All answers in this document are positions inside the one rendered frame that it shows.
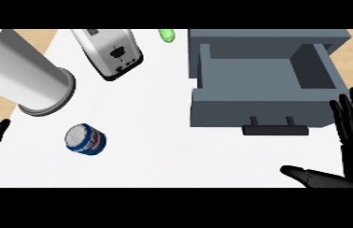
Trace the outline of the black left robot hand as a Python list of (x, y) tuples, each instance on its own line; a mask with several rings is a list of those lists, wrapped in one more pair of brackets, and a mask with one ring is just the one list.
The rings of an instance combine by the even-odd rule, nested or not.
[(10, 119), (2, 119), (0, 121), (0, 142), (2, 140), (2, 135), (10, 126)]

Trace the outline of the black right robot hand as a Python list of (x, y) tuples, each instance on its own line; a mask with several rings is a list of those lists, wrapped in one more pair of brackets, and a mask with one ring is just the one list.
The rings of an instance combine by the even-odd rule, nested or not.
[(353, 87), (339, 100), (329, 101), (341, 141), (342, 176), (283, 165), (280, 172), (305, 188), (353, 188)]

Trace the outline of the green vegetable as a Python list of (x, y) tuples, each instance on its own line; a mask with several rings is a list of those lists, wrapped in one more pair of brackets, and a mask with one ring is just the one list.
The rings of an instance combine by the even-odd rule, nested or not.
[(175, 32), (172, 29), (159, 29), (159, 36), (163, 42), (171, 43), (175, 39)]

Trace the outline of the grey drawer cabinet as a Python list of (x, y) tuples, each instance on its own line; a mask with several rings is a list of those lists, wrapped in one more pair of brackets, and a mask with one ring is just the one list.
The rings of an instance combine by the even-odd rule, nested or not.
[(188, 29), (188, 78), (197, 77), (200, 44), (214, 59), (286, 59), (302, 44), (321, 44), (332, 54), (349, 37), (345, 29)]

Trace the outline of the silver toaster appliance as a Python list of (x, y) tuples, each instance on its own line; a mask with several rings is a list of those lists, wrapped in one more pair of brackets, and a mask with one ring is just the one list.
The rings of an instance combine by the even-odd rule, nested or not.
[(100, 77), (113, 81), (143, 61), (129, 29), (72, 29), (72, 35)]

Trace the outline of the grey open drawer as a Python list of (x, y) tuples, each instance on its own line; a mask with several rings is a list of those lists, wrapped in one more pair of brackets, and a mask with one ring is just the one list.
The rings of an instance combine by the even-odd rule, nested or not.
[(193, 127), (240, 127), (250, 117), (261, 125), (283, 125), (287, 117), (308, 127), (333, 123), (327, 102), (346, 88), (323, 45), (301, 45), (286, 59), (214, 59), (202, 44), (197, 74)]

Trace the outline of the blue soda can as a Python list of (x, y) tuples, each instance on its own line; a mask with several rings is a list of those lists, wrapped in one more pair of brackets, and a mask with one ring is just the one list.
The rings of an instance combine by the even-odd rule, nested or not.
[(72, 152), (95, 155), (104, 149), (106, 136), (86, 123), (79, 123), (66, 132), (64, 143)]

